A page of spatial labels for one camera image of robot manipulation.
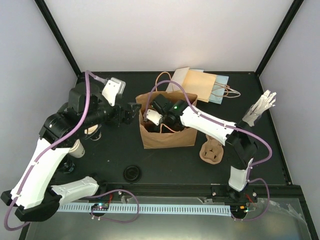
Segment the brown pulp cup carrier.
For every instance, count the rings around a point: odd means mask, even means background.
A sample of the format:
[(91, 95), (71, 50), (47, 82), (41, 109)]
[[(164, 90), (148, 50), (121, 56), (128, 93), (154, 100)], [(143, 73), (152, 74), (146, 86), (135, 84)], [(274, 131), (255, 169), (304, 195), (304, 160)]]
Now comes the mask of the brown pulp cup carrier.
[(215, 138), (205, 135), (206, 142), (201, 146), (199, 151), (200, 158), (211, 165), (219, 164), (224, 155), (223, 145)]

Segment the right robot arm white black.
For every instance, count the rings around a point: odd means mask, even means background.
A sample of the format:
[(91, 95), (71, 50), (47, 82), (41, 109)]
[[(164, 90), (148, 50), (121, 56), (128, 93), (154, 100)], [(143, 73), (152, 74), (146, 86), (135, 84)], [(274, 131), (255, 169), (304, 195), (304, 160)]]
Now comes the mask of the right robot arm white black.
[(170, 127), (198, 130), (223, 146), (224, 157), (230, 162), (227, 195), (234, 202), (240, 201), (246, 195), (250, 167), (258, 150), (249, 125), (243, 121), (237, 124), (214, 117), (190, 106), (185, 100), (168, 101), (162, 115), (162, 122)]

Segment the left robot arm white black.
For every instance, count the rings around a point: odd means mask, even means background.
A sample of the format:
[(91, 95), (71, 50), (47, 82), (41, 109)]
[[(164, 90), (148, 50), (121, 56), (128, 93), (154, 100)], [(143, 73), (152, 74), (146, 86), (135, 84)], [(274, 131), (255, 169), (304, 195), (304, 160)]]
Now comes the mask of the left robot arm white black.
[(40, 132), (36, 149), (18, 184), (1, 194), (7, 206), (16, 207), (15, 215), (22, 222), (43, 222), (52, 217), (59, 207), (86, 197), (103, 199), (108, 192), (106, 182), (96, 174), (62, 185), (51, 185), (56, 170), (62, 170), (68, 155), (84, 155), (80, 140), (94, 139), (102, 124), (130, 124), (140, 110), (139, 103), (122, 103), (120, 98), (126, 83), (109, 79), (103, 88), (90, 83), (89, 105), (81, 126), (70, 137), (65, 137), (79, 123), (85, 113), (86, 83), (78, 83), (69, 91), (68, 101), (57, 113), (49, 116)]

